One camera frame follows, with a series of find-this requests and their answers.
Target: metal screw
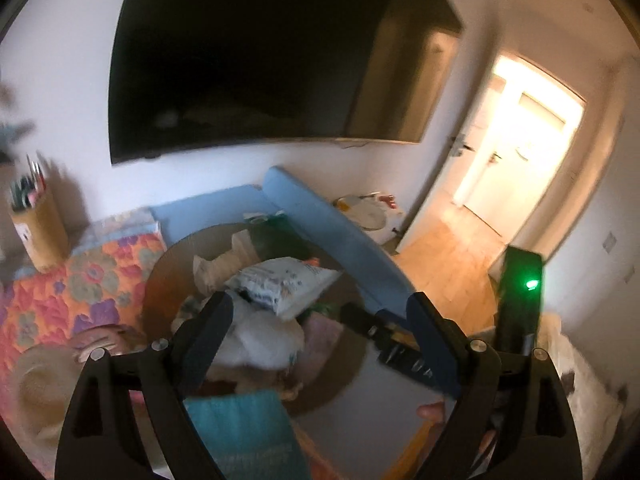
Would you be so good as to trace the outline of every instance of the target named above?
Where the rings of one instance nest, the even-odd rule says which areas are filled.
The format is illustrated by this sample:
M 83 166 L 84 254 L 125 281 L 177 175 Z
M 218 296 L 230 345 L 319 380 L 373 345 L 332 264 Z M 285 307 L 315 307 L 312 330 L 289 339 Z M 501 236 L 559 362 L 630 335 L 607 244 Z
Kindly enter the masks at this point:
M 542 348 L 535 348 L 533 351 L 533 357 L 535 357 L 538 361 L 546 361 L 549 359 L 549 354 L 546 353 Z
M 91 351 L 91 353 L 89 354 L 89 357 L 94 361 L 99 361 L 104 357 L 105 354 L 106 354 L 106 351 L 104 350 L 104 348 L 96 348 Z
M 474 352 L 478 352 L 479 354 L 486 352 L 486 343 L 481 339 L 474 339 L 469 346 Z
M 162 339 L 158 339 L 157 341 L 153 341 L 151 343 L 151 348 L 156 352 L 164 350 L 169 346 L 169 342 L 163 337 Z

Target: floral fabric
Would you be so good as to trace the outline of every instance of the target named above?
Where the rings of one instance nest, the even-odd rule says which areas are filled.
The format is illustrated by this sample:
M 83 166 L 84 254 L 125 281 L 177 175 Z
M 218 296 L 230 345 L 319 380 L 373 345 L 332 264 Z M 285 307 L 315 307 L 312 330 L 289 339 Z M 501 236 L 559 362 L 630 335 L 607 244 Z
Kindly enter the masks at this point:
M 64 344 L 105 324 L 142 332 L 145 284 L 166 247 L 159 232 L 107 242 L 69 258 L 48 274 L 5 285 L 0 298 L 0 413 L 17 357 L 39 343 Z

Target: grey surface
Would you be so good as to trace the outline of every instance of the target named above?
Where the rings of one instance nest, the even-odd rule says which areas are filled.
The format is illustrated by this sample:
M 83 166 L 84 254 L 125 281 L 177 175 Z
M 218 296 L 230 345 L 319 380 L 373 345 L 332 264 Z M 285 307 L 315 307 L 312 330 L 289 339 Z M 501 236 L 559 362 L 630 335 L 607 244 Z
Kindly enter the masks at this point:
M 350 480 L 375 480 L 391 467 L 420 428 L 421 404 L 442 395 L 377 361 L 372 344 L 353 382 L 332 402 L 295 420 L 322 455 Z

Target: open door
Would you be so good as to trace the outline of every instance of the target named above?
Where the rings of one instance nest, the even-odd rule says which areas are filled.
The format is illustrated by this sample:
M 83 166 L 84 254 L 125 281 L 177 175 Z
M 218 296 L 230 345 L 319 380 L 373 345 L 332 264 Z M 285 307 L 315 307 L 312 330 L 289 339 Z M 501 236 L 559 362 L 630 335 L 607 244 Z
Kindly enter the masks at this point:
M 482 107 L 486 92 L 492 84 L 494 65 L 498 59 L 501 45 L 502 37 L 500 34 L 496 34 L 494 42 L 486 50 L 486 56 L 483 59 L 484 70 L 476 80 L 476 87 L 472 93 L 473 98 L 466 110 L 465 120 L 462 123 L 462 127 L 458 131 L 458 134 L 452 137 L 449 155 L 442 167 L 442 170 L 440 171 L 440 174 L 431 187 L 431 190 L 422 203 L 422 206 L 418 210 L 418 213 L 409 226 L 409 229 L 398 244 L 396 251 L 399 253 L 402 252 L 404 248 L 407 248 L 415 242 L 432 227 L 433 223 L 440 218 L 443 209 L 450 201 L 450 194 L 446 191 L 445 184 L 459 157 L 466 156 L 468 158 L 469 155 L 472 155 L 472 152 L 465 147 L 466 139 L 473 129 L 474 123 L 476 122 L 476 116 Z

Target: teal cloth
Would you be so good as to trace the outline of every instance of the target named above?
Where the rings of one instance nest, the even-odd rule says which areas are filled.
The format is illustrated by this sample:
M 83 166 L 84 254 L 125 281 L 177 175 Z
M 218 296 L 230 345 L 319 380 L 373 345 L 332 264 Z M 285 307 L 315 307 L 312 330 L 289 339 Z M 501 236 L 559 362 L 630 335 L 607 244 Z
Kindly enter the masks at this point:
M 184 401 L 228 480 L 311 480 L 289 416 L 273 390 Z

